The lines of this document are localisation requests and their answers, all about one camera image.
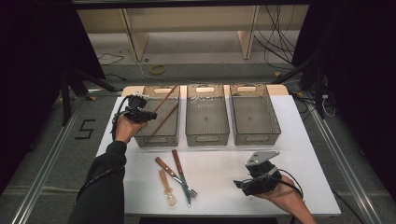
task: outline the knife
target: knife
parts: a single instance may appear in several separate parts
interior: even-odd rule
[[[190,204],[191,204],[191,196],[190,196],[190,192],[189,192],[189,187],[187,186],[186,177],[184,177],[183,170],[181,169],[181,164],[180,164],[180,160],[178,159],[177,150],[173,149],[172,150],[172,154],[173,154],[174,159],[175,159],[175,163],[176,163],[176,168],[178,170],[178,174],[180,175],[181,187],[183,188],[184,193],[186,194],[187,201],[188,201],[189,206],[190,206]]]

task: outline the white table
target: white table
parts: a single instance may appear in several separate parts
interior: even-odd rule
[[[291,173],[304,191],[304,200],[311,213],[318,217],[338,216],[341,211],[320,167],[318,158],[308,138],[298,110],[291,96],[271,96],[274,110],[282,131],[273,146],[238,147],[233,143],[231,128],[228,145],[225,147],[188,147],[185,135],[186,86],[180,87],[181,108],[179,125],[179,144],[177,147],[144,147],[134,139],[128,144],[125,166],[125,213],[147,217],[279,217],[287,213],[272,203],[245,196],[233,180],[249,179],[245,162],[254,151],[273,150],[280,155],[272,158],[271,163],[279,169]],[[115,114],[123,98],[115,103]],[[110,118],[97,155],[105,152],[111,143]],[[168,182],[177,197],[175,206],[168,206],[159,176],[162,168],[154,161],[160,157],[175,172],[177,168],[171,153],[176,148],[187,183],[199,195],[187,200],[181,186],[169,175]]]

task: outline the gray floor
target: gray floor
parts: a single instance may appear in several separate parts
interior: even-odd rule
[[[295,42],[298,32],[288,32],[288,34],[290,40]],[[139,64],[132,61],[128,41],[124,35],[90,35],[90,38],[98,57],[105,53],[124,56],[123,60],[118,63],[103,65],[106,74],[127,78],[124,81],[114,76],[107,77],[108,83],[119,88],[130,85],[191,82],[224,84],[270,82],[275,79],[276,71],[281,71],[283,74],[287,72],[287,70],[275,69],[266,63],[263,49],[257,41],[254,42],[250,60],[243,60],[235,32],[152,34],[144,55],[147,62],[142,61],[140,64],[142,70]],[[100,62],[112,63],[119,58],[103,57]],[[275,55],[270,55],[268,60],[270,63],[286,66]],[[157,63],[165,64],[167,70],[164,74],[149,73],[149,66]],[[285,83],[289,91],[299,90],[298,78],[295,77]],[[86,84],[89,89],[100,89],[89,82]],[[105,133],[106,124],[112,116],[111,109],[118,97],[117,94],[109,94],[106,91],[90,95],[94,95],[95,98],[94,100],[85,99],[79,108],[75,123],[29,214],[27,223],[65,223],[72,210],[78,189],[83,184],[88,168],[95,157]],[[304,105],[301,102],[296,101],[296,105],[300,111],[304,111]],[[363,217],[313,119],[312,113],[315,112],[309,113],[310,110],[307,110],[302,113],[301,117],[304,119],[305,128],[330,186]],[[62,102],[57,101],[35,141],[35,149],[26,155],[8,188],[0,197],[0,224],[12,222],[24,195],[39,175],[40,168],[61,131],[62,115]],[[85,128],[93,129],[92,135],[89,139],[78,140],[78,137],[88,136],[88,133],[79,131],[82,122],[87,119],[94,120],[86,121],[84,125]],[[359,146],[342,117],[338,114],[333,118],[327,116],[326,122],[383,223],[396,223],[395,202],[381,185],[368,161],[359,153]],[[337,202],[339,202],[342,215],[318,217],[318,223],[359,223],[340,200],[337,199]],[[138,220],[138,217],[125,216],[125,223],[138,223]],[[290,219],[285,217],[278,219],[279,223],[289,223],[289,221]]]

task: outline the hand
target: hand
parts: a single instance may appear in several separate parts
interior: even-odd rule
[[[294,182],[285,175],[282,175],[282,180],[295,186]],[[317,223],[303,202],[300,194],[287,185],[279,183],[273,191],[255,196],[274,203],[283,211],[292,214],[302,223]]]
[[[121,115],[117,121],[116,141],[128,144],[132,137],[137,135],[142,128],[147,127],[146,122],[136,123]]]

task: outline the translucent storage bin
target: translucent storage bin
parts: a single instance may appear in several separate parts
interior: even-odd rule
[[[186,113],[190,147],[227,145],[230,126],[222,85],[188,85]]]
[[[234,143],[273,145],[281,131],[266,85],[231,85],[230,93]]]
[[[153,112],[172,88],[172,86],[146,86],[143,94],[147,94],[149,100],[143,110]],[[134,137],[140,147],[176,147],[178,145],[179,98],[180,87],[176,87],[157,110],[157,118],[148,121],[148,127],[142,129]],[[172,109],[174,109],[172,114],[155,132]]]

